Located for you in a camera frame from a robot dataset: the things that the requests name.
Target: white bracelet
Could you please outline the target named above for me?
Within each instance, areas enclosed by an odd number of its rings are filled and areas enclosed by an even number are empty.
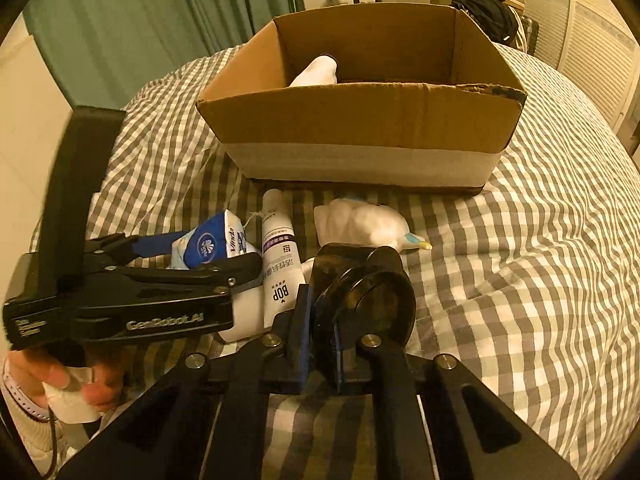
[[[9,394],[13,397],[18,406],[20,406],[22,410],[27,413],[27,415],[31,415],[31,417],[35,418],[38,422],[49,421],[49,410],[41,408],[29,397],[27,397],[20,389],[20,386],[18,386],[18,384],[14,381],[14,378],[11,377],[11,374],[9,372],[8,360],[4,361],[4,373],[2,374],[2,380],[4,381],[4,386],[6,387]]]

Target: bed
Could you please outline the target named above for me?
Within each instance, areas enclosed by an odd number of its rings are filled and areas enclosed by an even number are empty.
[[[398,209],[433,245],[402,255],[418,304],[408,351],[458,356],[592,480],[640,415],[640,176],[581,91],[539,60],[498,47],[529,98],[484,191],[353,194]],[[90,236],[191,229],[224,208],[243,220],[260,209],[257,188],[194,106],[238,49],[188,63],[127,105]],[[335,195],[292,193],[306,259],[318,250],[313,208]],[[253,224],[248,239],[258,239]],[[219,356],[238,346],[203,336],[137,348],[128,394],[184,352]],[[315,374],[304,395],[271,396],[263,478],[373,479],[373,456],[369,398],[331,397]]]

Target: open cardboard box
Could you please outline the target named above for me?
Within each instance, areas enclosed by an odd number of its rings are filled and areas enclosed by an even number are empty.
[[[338,84],[288,88],[321,54],[336,59]],[[479,192],[525,99],[466,14],[360,4],[275,18],[197,107],[252,179]]]

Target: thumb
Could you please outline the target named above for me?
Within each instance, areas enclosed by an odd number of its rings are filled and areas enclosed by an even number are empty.
[[[34,347],[17,352],[12,365],[22,368],[41,383],[62,389],[69,384],[69,374],[65,367],[51,357],[43,347]]]

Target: screw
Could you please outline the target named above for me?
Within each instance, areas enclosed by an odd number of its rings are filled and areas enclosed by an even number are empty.
[[[276,346],[282,343],[280,336],[273,332],[263,335],[260,341],[263,345],[268,346],[269,348],[276,348]]]
[[[382,339],[375,334],[367,334],[362,336],[360,342],[368,348],[377,348],[382,345]]]
[[[187,355],[184,359],[184,364],[187,365],[187,368],[191,368],[192,370],[197,370],[198,368],[202,368],[207,358],[202,354],[190,354]]]
[[[453,370],[458,364],[458,360],[451,354],[440,354],[436,357],[436,363],[440,368]]]

